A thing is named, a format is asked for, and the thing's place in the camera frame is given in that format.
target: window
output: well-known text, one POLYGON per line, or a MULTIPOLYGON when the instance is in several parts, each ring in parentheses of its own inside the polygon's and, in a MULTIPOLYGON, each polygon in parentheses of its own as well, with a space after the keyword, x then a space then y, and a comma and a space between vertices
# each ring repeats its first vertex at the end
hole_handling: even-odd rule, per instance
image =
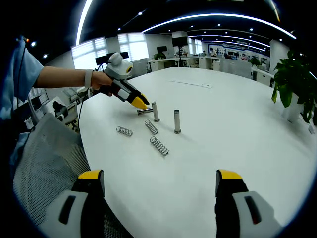
POLYGON ((120 51, 128 52, 128 61, 149 57, 148 46, 143 33, 118 34, 120 51))
POLYGON ((95 58, 105 56, 108 51, 105 38, 97 38, 71 48, 76 69, 95 69, 95 58))
POLYGON ((193 54, 193 43, 191 38, 188 38, 188 47, 189 47, 189 53, 193 54))
POLYGON ((195 39, 195 45, 196 45, 196 53, 200 54, 203 52, 203 46, 202 46, 202 41, 195 39))

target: sleeve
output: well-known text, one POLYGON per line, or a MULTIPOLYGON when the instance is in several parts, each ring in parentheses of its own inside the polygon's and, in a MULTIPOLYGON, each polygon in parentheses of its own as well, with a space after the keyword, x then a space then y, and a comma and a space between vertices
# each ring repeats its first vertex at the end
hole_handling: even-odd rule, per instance
POLYGON ((43 65, 29 53, 27 48, 25 48, 24 57, 22 59, 24 47, 25 42, 22 41, 16 51, 14 67, 14 95, 22 101, 27 99, 32 86, 43 69, 43 65))

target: computer monitor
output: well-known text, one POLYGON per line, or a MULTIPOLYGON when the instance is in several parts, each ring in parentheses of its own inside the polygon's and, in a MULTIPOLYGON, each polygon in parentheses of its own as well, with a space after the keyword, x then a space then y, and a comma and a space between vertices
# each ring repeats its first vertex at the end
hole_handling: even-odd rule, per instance
POLYGON ((177 38, 172 38, 172 43, 173 46, 187 46, 187 37, 183 36, 183 37, 177 37, 177 38))
POLYGON ((163 53, 163 51, 167 51, 167 46, 159 46, 158 53, 163 53))
MULTIPOLYGON (((100 65, 100 64, 103 64, 103 63, 108 63, 110 56, 112 56, 114 53, 115 53, 115 52, 113 52, 113 53, 108 53, 106 56, 101 56, 101 57, 96 58, 96 64, 97 64, 97 65, 100 65)), ((120 54, 121 54, 121 56, 122 56, 124 59, 129 58, 128 52, 121 52, 120 54)))

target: ceiling light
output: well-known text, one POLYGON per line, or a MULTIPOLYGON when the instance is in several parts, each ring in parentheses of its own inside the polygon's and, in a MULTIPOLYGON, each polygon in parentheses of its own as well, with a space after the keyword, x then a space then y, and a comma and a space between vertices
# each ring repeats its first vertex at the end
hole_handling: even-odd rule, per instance
POLYGON ((147 31, 150 31, 150 30, 154 29, 154 28, 157 28, 159 26, 163 26, 163 25, 175 22, 175 21, 180 21, 180 20, 189 19, 189 18, 196 18, 196 17, 206 17, 206 16, 230 16, 230 17, 239 17, 239 18, 244 18, 244 19, 248 19, 248 20, 252 20, 252 21, 261 22, 263 24, 266 24, 266 25, 269 25, 271 27, 274 27, 275 29, 277 29, 277 30, 285 33, 286 35, 292 37, 293 39, 296 39, 296 36, 292 35, 291 33, 289 33, 288 31, 284 30, 283 28, 281 28, 279 26, 276 26, 276 25, 274 25, 274 24, 272 24, 270 22, 267 22, 267 21, 264 21, 264 20, 261 20, 261 19, 255 18, 255 17, 251 17, 251 16, 244 16, 244 15, 232 14, 232 13, 207 13, 207 14, 197 14, 197 15, 183 16, 183 17, 179 17, 179 18, 176 18, 176 19, 173 19, 173 20, 170 20, 170 21, 166 21, 166 22, 163 22, 161 24, 152 26, 152 27, 142 31, 142 33, 145 33, 147 31))
MULTIPOLYGON (((213 41, 213 42, 223 42, 223 43, 232 44, 230 41, 213 41)), ((245 44, 240 44, 240 43, 235 43, 235 44, 241 45, 241 46, 246 46, 245 44)), ((261 48, 255 47, 255 46, 250 46, 250 47, 255 48, 255 49, 259 50, 259 51, 265 51, 264 49, 261 49, 261 48)))
POLYGON ((312 75, 312 76, 313 76, 313 77, 317 80, 317 78, 315 77, 315 75, 313 75, 313 73, 312 73, 312 72, 310 72, 310 71, 309 71, 309 73, 310 73, 310 74, 311 74, 311 75, 312 75))
POLYGON ((85 6, 84 6, 83 12, 81 13, 79 24, 78 24, 78 30, 77 30, 76 45, 79 45, 80 35, 81 35, 81 31, 83 29, 84 21, 85 21, 87 12, 88 12, 89 7, 90 7, 92 2, 93 2, 93 0, 87 0, 85 3, 85 6))
POLYGON ((264 44, 264 43, 261 43, 261 42, 258 42, 258 41, 254 41, 254 40, 250 40, 250 39, 246 39, 246 38, 241 38, 241 37, 235 37, 235 36, 224 36, 224 35, 197 35, 197 36, 189 36, 189 37, 204 37, 204 36, 228 37, 228 38, 240 39, 240 40, 245 40, 245 41, 251 41, 251 42, 254 42, 254 43, 257 43, 257 44, 264 45, 264 46, 266 46, 266 47, 270 47, 269 45, 264 44))

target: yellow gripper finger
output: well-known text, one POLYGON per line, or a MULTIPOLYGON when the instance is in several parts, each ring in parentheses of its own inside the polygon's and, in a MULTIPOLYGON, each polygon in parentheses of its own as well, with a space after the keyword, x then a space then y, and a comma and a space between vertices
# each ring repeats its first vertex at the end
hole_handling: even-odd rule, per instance
POLYGON ((135 99, 132 101, 131 105, 135 106, 136 108, 140 109, 146 109, 147 106, 144 104, 141 98, 135 97, 135 99))

